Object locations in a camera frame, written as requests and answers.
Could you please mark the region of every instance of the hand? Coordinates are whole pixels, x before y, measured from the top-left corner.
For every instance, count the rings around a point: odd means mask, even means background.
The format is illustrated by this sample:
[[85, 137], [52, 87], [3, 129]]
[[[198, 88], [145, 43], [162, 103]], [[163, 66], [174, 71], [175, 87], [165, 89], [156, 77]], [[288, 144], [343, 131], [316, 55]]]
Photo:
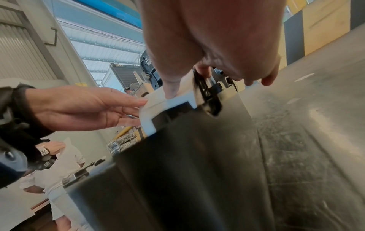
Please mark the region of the hand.
[[27, 89], [34, 115], [52, 131], [91, 131], [116, 126], [138, 126], [138, 107], [146, 104], [111, 88], [63, 86]]
[[285, 0], [137, 0], [146, 47], [163, 80], [166, 98], [197, 64], [246, 85], [273, 83]]
[[60, 153], [61, 149], [66, 147], [66, 144], [64, 142], [58, 142], [58, 141], [50, 141], [50, 142], [44, 142], [36, 145], [37, 147], [44, 147], [49, 151], [49, 154], [51, 156], [56, 155]]

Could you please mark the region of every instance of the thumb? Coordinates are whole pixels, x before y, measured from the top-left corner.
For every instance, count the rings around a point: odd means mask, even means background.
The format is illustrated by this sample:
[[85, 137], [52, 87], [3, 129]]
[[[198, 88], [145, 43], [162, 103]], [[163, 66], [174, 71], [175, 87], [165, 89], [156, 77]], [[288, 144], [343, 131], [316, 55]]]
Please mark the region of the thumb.
[[179, 91], [180, 80], [176, 82], [164, 81], [162, 87], [165, 92], [165, 98], [172, 99]]

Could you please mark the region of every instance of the gray floor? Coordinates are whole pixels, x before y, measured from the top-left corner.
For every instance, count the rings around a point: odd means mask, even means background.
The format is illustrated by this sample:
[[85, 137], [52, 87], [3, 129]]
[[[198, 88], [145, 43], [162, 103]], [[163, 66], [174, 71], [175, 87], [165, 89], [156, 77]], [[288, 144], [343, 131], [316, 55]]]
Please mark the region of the gray floor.
[[365, 230], [365, 25], [242, 99], [261, 139], [277, 229]]

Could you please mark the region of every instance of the person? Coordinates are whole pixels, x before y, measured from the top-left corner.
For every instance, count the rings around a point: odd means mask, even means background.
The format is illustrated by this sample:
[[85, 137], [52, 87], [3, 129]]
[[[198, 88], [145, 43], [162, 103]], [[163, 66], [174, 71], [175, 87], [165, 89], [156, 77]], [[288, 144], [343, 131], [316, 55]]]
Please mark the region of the person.
[[55, 155], [57, 160], [49, 169], [32, 172], [22, 177], [20, 179], [20, 188], [28, 193], [45, 193], [51, 204], [52, 218], [57, 225], [57, 230], [68, 231], [71, 229], [71, 221], [54, 204], [53, 200], [59, 196], [57, 189], [62, 185], [62, 179], [82, 168], [85, 164], [85, 158], [72, 145], [69, 138], [64, 142], [50, 141], [41, 143], [38, 146], [50, 150], [51, 155]]
[[[285, 0], [135, 2], [146, 49], [163, 80], [166, 98], [176, 95], [181, 78], [194, 65], [207, 78], [214, 66], [234, 80], [243, 79], [246, 85], [262, 79], [261, 84], [268, 86], [275, 80]], [[0, 88], [0, 96], [0, 110], [10, 108], [12, 118], [21, 121], [21, 127], [27, 126], [22, 139], [28, 145], [20, 145], [19, 134], [11, 133], [20, 127], [15, 122], [14, 129], [0, 132], [0, 137], [19, 151], [29, 151], [39, 138], [54, 131], [140, 125], [137, 108], [146, 103], [145, 98], [110, 88], [77, 86]]]

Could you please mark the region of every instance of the concrete floor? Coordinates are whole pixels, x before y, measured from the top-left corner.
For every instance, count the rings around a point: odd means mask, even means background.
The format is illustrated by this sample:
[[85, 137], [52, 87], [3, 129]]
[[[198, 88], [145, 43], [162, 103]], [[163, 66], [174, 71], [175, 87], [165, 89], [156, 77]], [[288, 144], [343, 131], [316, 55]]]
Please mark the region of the concrete floor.
[[261, 139], [277, 229], [365, 230], [365, 25], [241, 97]]

